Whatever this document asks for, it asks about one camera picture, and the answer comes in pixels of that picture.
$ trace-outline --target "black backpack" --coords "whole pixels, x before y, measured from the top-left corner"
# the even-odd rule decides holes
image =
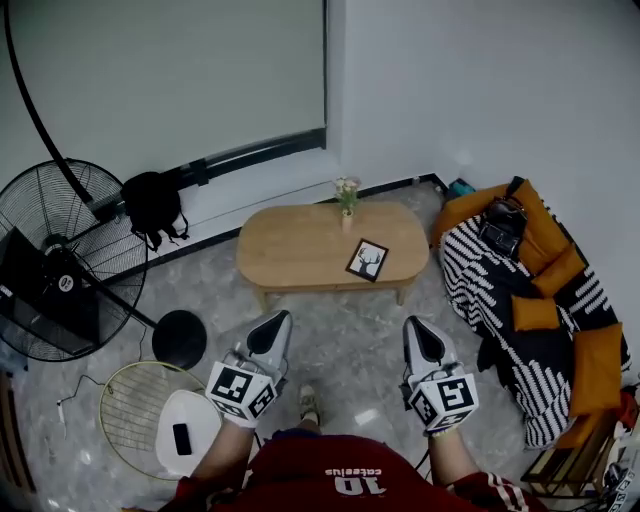
[[[123,185],[120,195],[131,218],[131,232],[145,243],[148,237],[147,247],[152,251],[157,252],[162,243],[159,231],[169,235],[173,243],[176,243],[174,238],[189,238],[189,222],[182,213],[180,195],[165,175],[158,172],[139,174]],[[173,223],[180,215],[186,228],[179,235]]]

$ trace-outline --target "shoe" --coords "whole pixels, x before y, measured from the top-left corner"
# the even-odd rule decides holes
[[[314,413],[318,418],[318,426],[320,426],[320,408],[318,407],[316,391],[309,384],[304,384],[300,387],[298,404],[300,406],[300,419],[304,419],[309,413]]]

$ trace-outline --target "fan base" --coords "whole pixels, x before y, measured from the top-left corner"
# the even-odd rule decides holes
[[[158,322],[151,346],[158,361],[189,370],[200,361],[207,348],[207,332],[193,313],[171,311]]]

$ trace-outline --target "flower vase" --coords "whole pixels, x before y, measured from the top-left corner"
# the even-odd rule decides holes
[[[349,233],[353,224],[353,212],[342,210],[342,232]]]

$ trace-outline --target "baseboard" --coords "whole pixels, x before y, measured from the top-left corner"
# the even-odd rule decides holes
[[[434,185],[439,186],[442,189],[442,193],[446,194],[447,186],[444,182],[434,173],[431,174],[423,174],[422,176],[417,176],[420,180],[420,183],[430,182]],[[403,180],[393,181],[391,183],[385,183],[384,185],[377,185],[375,187],[369,187],[361,190],[358,193],[359,197],[370,197],[376,194],[380,194],[382,192],[388,192],[390,190],[397,190],[399,188],[409,187],[414,184],[414,178],[406,178]],[[325,201],[320,201],[320,203],[334,203],[335,199],[326,199]],[[165,254],[162,256],[158,256],[153,260],[150,260],[148,263],[148,268],[154,268],[159,265],[163,265],[175,259],[181,258],[182,256],[186,256],[187,254],[192,254],[194,252],[200,251],[202,249],[206,249],[207,247],[212,247],[222,242],[226,242],[227,240],[231,240],[236,238],[240,234],[240,228],[235,228],[230,231],[226,231],[224,233],[220,233],[219,235],[212,236],[211,238],[207,238],[206,240],[201,240],[200,242],[196,242],[195,244],[188,245],[181,249],[177,249],[169,254]],[[134,267],[122,274],[119,274],[117,277],[122,279],[124,277],[131,276],[133,274],[137,274],[142,270],[140,267]]]

